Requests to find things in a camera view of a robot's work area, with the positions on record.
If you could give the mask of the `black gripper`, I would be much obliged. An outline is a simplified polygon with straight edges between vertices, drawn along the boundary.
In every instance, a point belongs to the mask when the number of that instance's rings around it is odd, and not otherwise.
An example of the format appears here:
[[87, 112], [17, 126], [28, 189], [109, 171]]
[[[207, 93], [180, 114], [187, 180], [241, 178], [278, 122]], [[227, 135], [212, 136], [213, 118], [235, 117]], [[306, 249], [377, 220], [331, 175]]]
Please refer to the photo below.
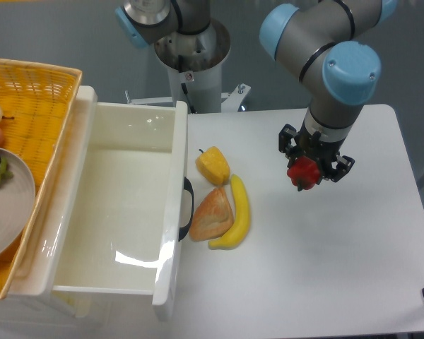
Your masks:
[[293, 126], [285, 124], [278, 133], [278, 151], [283, 153], [288, 160], [288, 169], [298, 159], [305, 157], [317, 165], [318, 184], [321, 184], [322, 181], [336, 183], [351, 171], [355, 160], [339, 154], [340, 142], [327, 143], [320, 139], [321, 136], [322, 134], [318, 131], [310, 135], [306, 130], [301, 130], [297, 135]]

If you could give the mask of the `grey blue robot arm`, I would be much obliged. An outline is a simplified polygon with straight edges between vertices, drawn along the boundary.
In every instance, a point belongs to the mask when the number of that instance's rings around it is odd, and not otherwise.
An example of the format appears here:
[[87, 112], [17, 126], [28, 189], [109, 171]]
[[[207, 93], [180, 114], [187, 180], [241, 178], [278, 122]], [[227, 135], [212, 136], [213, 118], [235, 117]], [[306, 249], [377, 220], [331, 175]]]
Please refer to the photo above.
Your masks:
[[[320, 1], [301, 11], [273, 9], [259, 41], [312, 95], [299, 129], [285, 125], [278, 149], [298, 190], [346, 176], [354, 160], [340, 153], [381, 73], [377, 53], [356, 37], [380, 24], [395, 1]], [[153, 46], [170, 77], [174, 102], [195, 113], [222, 109], [221, 66], [230, 52], [227, 29], [211, 16], [208, 1], [125, 1], [116, 18], [133, 46]]]

